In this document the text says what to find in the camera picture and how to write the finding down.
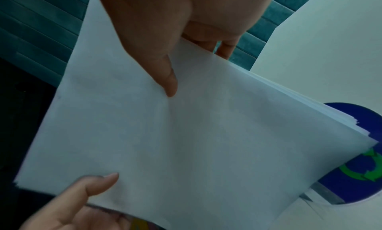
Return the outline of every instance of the recycling symbol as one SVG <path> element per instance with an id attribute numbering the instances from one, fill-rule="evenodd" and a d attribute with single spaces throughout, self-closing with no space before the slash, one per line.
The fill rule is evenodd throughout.
<path id="1" fill-rule="evenodd" d="M 341 165 L 339 169 L 347 176 L 353 179 L 361 180 L 361 181 L 370 180 L 375 182 L 377 179 L 382 178 L 382 155 L 375 152 L 373 148 L 370 149 L 368 152 L 364 153 L 363 155 L 370 156 L 371 158 L 373 158 L 375 163 L 374 170 L 366 171 L 366 173 L 361 174 L 361 173 L 350 170 L 346 166 L 346 164 Z"/>

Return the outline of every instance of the teal wall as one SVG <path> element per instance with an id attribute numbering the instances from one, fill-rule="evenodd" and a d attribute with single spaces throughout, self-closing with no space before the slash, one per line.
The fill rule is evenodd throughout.
<path id="1" fill-rule="evenodd" d="M 274 29 L 308 0 L 273 0 L 230 58 L 249 70 Z M 0 0 L 0 57 L 58 86 L 89 0 Z"/>

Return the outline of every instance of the hand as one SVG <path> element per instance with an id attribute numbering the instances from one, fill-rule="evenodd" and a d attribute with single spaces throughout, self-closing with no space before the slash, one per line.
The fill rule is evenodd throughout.
<path id="1" fill-rule="evenodd" d="M 114 173 L 79 179 L 29 218 L 20 230 L 128 230 L 130 222 L 124 215 L 85 206 L 90 196 L 108 190 L 118 177 Z"/>
<path id="2" fill-rule="evenodd" d="M 183 35 L 228 59 L 271 0 L 101 0 L 124 49 L 166 91 L 177 80 L 168 53 Z"/>

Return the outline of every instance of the stack of paper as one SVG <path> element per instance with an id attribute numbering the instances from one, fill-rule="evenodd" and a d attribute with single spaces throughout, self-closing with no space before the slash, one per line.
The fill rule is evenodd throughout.
<path id="1" fill-rule="evenodd" d="M 58 194 L 119 172 L 90 203 L 171 230 L 266 230 L 308 187 L 376 142 L 356 121 L 181 41 L 167 98 L 123 50 L 99 0 L 16 179 Z"/>

